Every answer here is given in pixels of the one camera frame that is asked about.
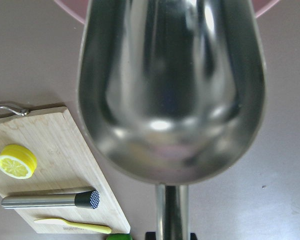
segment toy lemon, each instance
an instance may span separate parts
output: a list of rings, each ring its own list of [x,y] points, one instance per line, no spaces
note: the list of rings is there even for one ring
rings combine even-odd
[[[0,170],[15,179],[28,179],[37,168],[36,156],[27,148],[11,144],[0,153]]]

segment wooden cutting board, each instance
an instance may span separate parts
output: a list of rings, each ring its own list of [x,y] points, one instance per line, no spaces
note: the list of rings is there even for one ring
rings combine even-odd
[[[100,194],[100,204],[96,209],[63,207],[16,210],[37,233],[96,233],[34,223],[34,220],[45,217],[106,225],[112,228],[112,233],[130,232],[122,209],[66,107],[35,110],[27,116],[0,118],[0,152],[9,144],[18,144],[31,150],[37,157],[37,169],[28,179],[14,179],[0,171],[1,197],[80,193],[92,189]]]

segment yellow spoon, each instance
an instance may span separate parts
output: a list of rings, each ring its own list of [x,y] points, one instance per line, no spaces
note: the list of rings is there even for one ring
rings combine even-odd
[[[34,220],[34,222],[36,224],[56,224],[56,225],[70,226],[70,227],[74,227],[74,228],[95,231],[95,232],[102,233],[102,234],[110,234],[112,231],[111,228],[108,226],[94,225],[94,224],[89,224],[89,223],[72,222],[72,221],[67,221],[63,218],[56,218],[56,217]]]

